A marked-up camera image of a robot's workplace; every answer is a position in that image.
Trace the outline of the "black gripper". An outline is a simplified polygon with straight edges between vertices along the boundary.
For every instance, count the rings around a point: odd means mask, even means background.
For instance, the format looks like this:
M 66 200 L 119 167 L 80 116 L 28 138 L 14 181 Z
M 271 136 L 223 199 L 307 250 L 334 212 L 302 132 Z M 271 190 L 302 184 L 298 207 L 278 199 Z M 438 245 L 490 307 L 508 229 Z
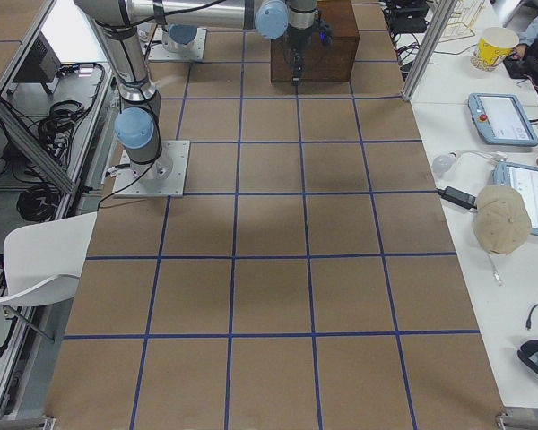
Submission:
M 289 27 L 285 33 L 284 58 L 291 68 L 291 84 L 298 85 L 303 73 L 304 55 L 310 44 L 311 28 Z

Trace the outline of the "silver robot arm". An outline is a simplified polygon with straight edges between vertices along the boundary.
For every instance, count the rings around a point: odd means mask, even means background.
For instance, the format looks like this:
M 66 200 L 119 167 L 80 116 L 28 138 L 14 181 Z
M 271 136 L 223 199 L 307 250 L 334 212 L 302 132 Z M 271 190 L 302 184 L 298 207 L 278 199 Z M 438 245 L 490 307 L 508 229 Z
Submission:
M 180 52 L 191 48 L 197 36 L 197 27 L 185 24 L 170 24 L 162 27 L 162 45 L 169 52 Z
M 316 1 L 76 1 L 86 14 L 118 81 L 127 108 L 159 114 L 161 96 L 152 82 L 137 27 L 189 25 L 256 30 L 266 39 L 284 35 L 291 53 L 291 83 L 299 84 L 304 51 L 318 30 Z

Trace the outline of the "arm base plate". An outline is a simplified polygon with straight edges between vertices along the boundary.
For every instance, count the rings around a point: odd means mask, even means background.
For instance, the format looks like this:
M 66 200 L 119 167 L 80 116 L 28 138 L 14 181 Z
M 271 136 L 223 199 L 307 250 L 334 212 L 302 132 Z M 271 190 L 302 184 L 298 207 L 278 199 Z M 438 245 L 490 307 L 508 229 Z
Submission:
M 198 28 L 194 40 L 187 45 L 183 45 L 173 42 L 169 34 L 163 33 L 162 28 L 158 27 L 150 43 L 148 59 L 151 62 L 202 62 L 206 34 L 207 30 L 205 28 Z
M 112 192 L 117 198 L 182 197 L 187 177 L 190 141 L 165 140 L 161 155 L 148 172 L 133 164 L 116 173 Z

